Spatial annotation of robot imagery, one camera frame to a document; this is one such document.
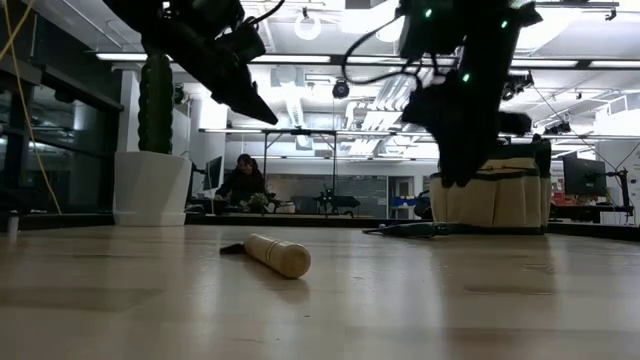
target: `security camera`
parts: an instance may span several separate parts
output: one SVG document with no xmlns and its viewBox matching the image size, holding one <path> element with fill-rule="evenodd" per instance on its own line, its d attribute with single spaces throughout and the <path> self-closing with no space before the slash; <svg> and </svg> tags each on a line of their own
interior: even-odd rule
<svg viewBox="0 0 640 360">
<path fill-rule="evenodd" d="M 349 85 L 344 79 L 336 81 L 336 85 L 333 87 L 333 97 L 336 99 L 344 99 L 349 96 Z"/>
</svg>

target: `potted cactus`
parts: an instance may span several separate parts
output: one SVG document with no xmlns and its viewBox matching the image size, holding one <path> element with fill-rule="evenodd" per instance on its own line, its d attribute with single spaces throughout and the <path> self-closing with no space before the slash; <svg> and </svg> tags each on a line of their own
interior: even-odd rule
<svg viewBox="0 0 640 360">
<path fill-rule="evenodd" d="M 191 162 L 172 156 L 173 75 L 169 58 L 145 44 L 138 152 L 115 157 L 114 218 L 122 226 L 184 225 Z"/>
</svg>

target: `desk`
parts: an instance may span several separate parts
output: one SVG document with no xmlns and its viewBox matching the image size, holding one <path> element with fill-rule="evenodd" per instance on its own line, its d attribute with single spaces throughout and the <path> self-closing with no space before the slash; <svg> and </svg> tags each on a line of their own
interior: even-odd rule
<svg viewBox="0 0 640 360">
<path fill-rule="evenodd" d="M 284 280 L 218 254 L 250 233 L 300 242 L 311 269 Z M 640 349 L 637 244 L 225 226 L 20 236 L 24 246 L 0 247 L 3 359 L 574 360 Z"/>
<path fill-rule="evenodd" d="M 551 205 L 551 213 L 549 219 L 571 219 L 592 221 L 594 224 L 600 224 L 600 213 L 603 212 L 622 212 L 633 216 L 633 206 L 555 206 Z"/>
</svg>

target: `wooden cylinder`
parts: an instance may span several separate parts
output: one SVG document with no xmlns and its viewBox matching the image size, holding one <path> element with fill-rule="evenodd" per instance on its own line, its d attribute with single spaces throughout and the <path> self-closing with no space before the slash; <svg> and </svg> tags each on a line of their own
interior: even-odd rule
<svg viewBox="0 0 640 360">
<path fill-rule="evenodd" d="M 309 251 L 288 241 L 253 234 L 244 242 L 244 248 L 251 257 L 290 279 L 304 275 L 311 266 Z"/>
</svg>

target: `ceiling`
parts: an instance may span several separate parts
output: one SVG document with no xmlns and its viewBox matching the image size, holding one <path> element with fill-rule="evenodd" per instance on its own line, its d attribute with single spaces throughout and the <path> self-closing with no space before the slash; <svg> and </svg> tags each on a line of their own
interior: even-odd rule
<svg viewBox="0 0 640 360">
<path fill-rule="evenodd" d="M 341 54 L 356 41 L 361 34 L 351 33 L 356 24 L 369 23 L 363 19 L 367 13 L 346 10 L 349 1 L 323 0 L 309 2 L 304 0 L 288 1 L 274 16 L 261 23 L 260 35 L 268 52 L 299 54 Z M 613 21 L 605 21 L 610 13 L 608 9 L 566 10 L 541 9 L 545 22 L 535 28 L 525 30 L 519 43 L 520 56 L 545 57 L 611 57 L 640 59 L 640 1 L 617 0 L 621 3 L 618 16 Z M 387 6 L 389 1 L 374 0 L 378 6 Z M 247 16 L 262 14 L 275 2 L 243 1 Z M 317 38 L 308 41 L 296 34 L 295 22 L 305 5 L 310 16 L 321 21 L 321 32 Z M 95 51 L 101 52 L 140 52 L 140 35 L 132 31 L 120 21 L 100 0 L 47 0 L 37 1 L 36 10 L 73 36 L 80 39 Z M 308 31 L 311 24 L 303 22 L 301 29 Z M 545 44 L 535 42 L 545 38 Z M 396 42 L 384 42 L 372 38 L 358 52 L 361 54 L 395 54 Z M 252 66 L 254 79 L 259 83 L 261 95 L 273 108 L 274 112 L 286 112 L 286 104 L 281 94 L 270 88 L 270 74 L 274 66 Z M 177 67 L 176 78 L 187 83 L 191 93 L 206 93 L 206 89 L 188 74 L 180 73 Z M 389 69 L 373 67 L 354 67 L 350 69 L 353 76 L 368 78 L 388 72 Z M 326 74 L 339 76 L 339 68 L 331 66 L 305 66 L 307 74 Z M 543 121 L 553 115 L 554 111 L 566 111 L 576 121 L 588 122 L 593 119 L 593 110 L 607 104 L 607 101 L 618 98 L 625 92 L 640 91 L 640 72 L 631 71 L 534 71 L 533 77 L 540 93 L 551 104 L 551 109 L 536 91 L 529 89 L 510 102 L 503 103 L 508 111 L 526 112 L 534 121 Z M 305 112 L 344 114 L 351 100 L 362 98 L 373 99 L 379 94 L 384 83 L 370 86 L 353 86 L 348 101 L 333 101 L 330 96 L 330 85 L 318 85 L 313 90 L 307 89 L 302 96 L 301 105 Z M 248 119 L 232 115 L 233 120 Z"/>
</svg>

